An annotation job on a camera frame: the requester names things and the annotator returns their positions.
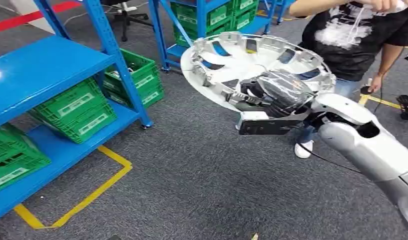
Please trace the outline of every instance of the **office chair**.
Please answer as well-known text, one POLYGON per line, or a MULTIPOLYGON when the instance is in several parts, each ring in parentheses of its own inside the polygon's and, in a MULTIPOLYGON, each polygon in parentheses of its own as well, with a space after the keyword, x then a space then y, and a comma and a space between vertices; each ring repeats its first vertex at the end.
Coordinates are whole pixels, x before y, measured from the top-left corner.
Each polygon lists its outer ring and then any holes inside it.
POLYGON ((137 9, 135 6, 128 7, 126 4, 126 2, 128 1, 129 0, 101 0, 101 4, 103 5, 109 5, 109 6, 117 5, 117 4, 120 5, 121 9, 118 9, 118 12, 120 13, 114 15, 114 21, 123 22, 123 35, 121 36, 121 41, 123 42, 127 41, 127 26, 130 26, 130 22, 135 22, 135 23, 154 27, 151 23, 143 21, 143 20, 149 19, 146 13, 128 14, 128 12, 134 11, 137 9))

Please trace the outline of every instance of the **jeans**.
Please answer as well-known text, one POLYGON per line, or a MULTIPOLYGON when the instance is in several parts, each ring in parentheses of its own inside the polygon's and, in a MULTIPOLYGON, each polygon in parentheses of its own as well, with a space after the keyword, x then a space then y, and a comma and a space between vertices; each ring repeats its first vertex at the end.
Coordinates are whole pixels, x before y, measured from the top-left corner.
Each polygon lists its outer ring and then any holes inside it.
MULTIPOLYGON (((314 72, 314 74, 311 74, 311 72, 306 72, 301 74, 301 79, 309 79, 317 75, 317 72, 314 72)), ((337 78, 336 79, 336 85, 335 85, 335 93, 344 97, 349 98, 352 94, 352 92, 360 86, 360 83, 358 81, 348 81, 345 79, 337 78)), ((314 135, 316 133, 316 129, 313 126, 305 126, 302 131, 300 136, 297 139, 297 143, 304 144, 307 143, 311 140, 313 140, 314 135)))

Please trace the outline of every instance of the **red floor tape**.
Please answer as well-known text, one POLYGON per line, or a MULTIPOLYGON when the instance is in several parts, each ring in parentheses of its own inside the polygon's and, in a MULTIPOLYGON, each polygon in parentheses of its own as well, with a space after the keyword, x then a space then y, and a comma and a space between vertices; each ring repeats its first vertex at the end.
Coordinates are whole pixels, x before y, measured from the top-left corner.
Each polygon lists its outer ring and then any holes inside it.
MULTIPOLYGON (((79 2, 66 1, 54 5, 52 9, 54 10, 54 12, 60 13, 68 9, 79 7, 81 5, 82 4, 79 2)), ((40 11, 35 11, 26 15, 16 16, 7 20, 0 21, 0 32, 41 18, 43 18, 43 14, 40 11)))

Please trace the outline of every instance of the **green crate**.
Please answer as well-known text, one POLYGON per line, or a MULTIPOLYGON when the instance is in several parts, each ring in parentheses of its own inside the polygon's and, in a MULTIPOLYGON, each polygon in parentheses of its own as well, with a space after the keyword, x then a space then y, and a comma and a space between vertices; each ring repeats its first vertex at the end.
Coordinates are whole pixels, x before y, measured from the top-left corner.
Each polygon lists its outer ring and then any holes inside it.
MULTIPOLYGON (((224 20, 232 16, 234 2, 234 0, 229 1, 208 13, 206 32, 223 25, 224 20)), ((196 7, 171 2, 171 9, 184 28, 197 30, 196 7)))
MULTIPOLYGON (((232 21, 231 19, 227 19, 226 24, 216 28, 214 31, 208 32, 206 35, 211 36, 211 35, 220 34, 222 32, 227 32, 227 31, 230 31, 231 27, 232 27, 232 21)), ((188 29, 185 29, 185 31, 192 41, 198 38, 198 33, 196 31, 188 30, 188 29)), ((183 35, 180 33, 180 31, 176 27, 174 27, 174 39, 176 40, 176 44, 186 47, 186 48, 189 47, 188 42, 185 40, 183 35)))
POLYGON ((73 142, 81 144, 87 139, 89 139, 93 134, 102 129, 103 127, 112 123, 117 116, 114 113, 112 107, 105 103, 101 107, 96 107, 95 109, 83 114, 79 118, 75 119, 69 125, 55 126, 46 120, 37 116, 34 112, 31 112, 32 116, 40 119, 45 125, 51 129, 62 133, 67 136, 73 142))
POLYGON ((24 151, 0 161, 0 190, 43 168, 51 161, 41 153, 24 151))
MULTIPOLYGON (((137 79, 135 87, 140 94, 147 92, 149 87, 158 85, 160 83, 161 81, 159 78, 158 70, 156 68, 153 68, 152 71, 148 71, 142 74, 139 79, 137 79)), ((106 77, 106 79, 104 79, 103 86, 105 89, 108 89, 121 96, 127 96, 121 80, 115 77, 106 77)))
POLYGON ((117 102, 117 103, 119 103, 121 105, 127 106, 129 108, 133 107, 132 103, 127 99, 127 97, 121 96, 121 95, 119 95, 119 94, 117 94, 117 93, 115 93, 113 91, 110 91, 110 90, 108 90, 107 93, 108 93, 109 98, 114 100, 115 102, 117 102))
POLYGON ((234 7, 234 16, 239 16, 249 10, 257 12, 259 0, 237 0, 234 7))
MULTIPOLYGON (((127 107, 132 108, 131 102, 126 97, 118 95, 115 92, 111 92, 111 91, 107 91, 107 92, 108 92, 110 99, 118 102, 121 105, 125 105, 127 107)), ((146 108, 156 103, 157 101, 161 100, 163 97, 164 97, 164 91, 160 84, 155 85, 152 89, 149 89, 148 92, 140 95, 142 104, 146 108)))
POLYGON ((256 9, 252 9, 238 17, 235 17, 233 20, 233 28, 235 29, 235 31, 239 31, 241 28, 251 24, 254 20, 255 15, 256 9))
POLYGON ((40 152, 21 130, 9 123, 0 126, 0 161, 21 151, 40 152))
POLYGON ((52 125, 62 126, 103 103, 106 103, 104 95, 95 80, 88 78, 33 110, 52 125))
MULTIPOLYGON (((155 61, 122 48, 120 48, 120 51, 126 61, 127 67, 132 70, 130 75, 132 76, 134 83, 139 82, 144 78, 144 75, 148 75, 149 72, 153 72, 156 69, 155 61)), ((105 74, 110 78, 121 80, 114 66, 108 67, 105 70, 105 74)))

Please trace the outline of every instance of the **white sneaker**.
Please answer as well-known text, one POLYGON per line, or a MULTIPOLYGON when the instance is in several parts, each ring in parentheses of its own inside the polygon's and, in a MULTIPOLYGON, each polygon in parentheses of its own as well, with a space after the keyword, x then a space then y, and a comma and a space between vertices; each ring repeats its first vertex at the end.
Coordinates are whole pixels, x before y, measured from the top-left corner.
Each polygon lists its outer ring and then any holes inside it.
MULTIPOLYGON (((310 150, 313 151, 313 143, 314 141, 309 141, 306 143, 302 143, 302 145, 310 150)), ((300 159, 307 159, 310 157, 311 153, 309 153, 307 150, 305 150, 304 148, 302 148, 299 144, 295 144, 295 149, 294 149, 295 155, 297 157, 299 157, 300 159)))

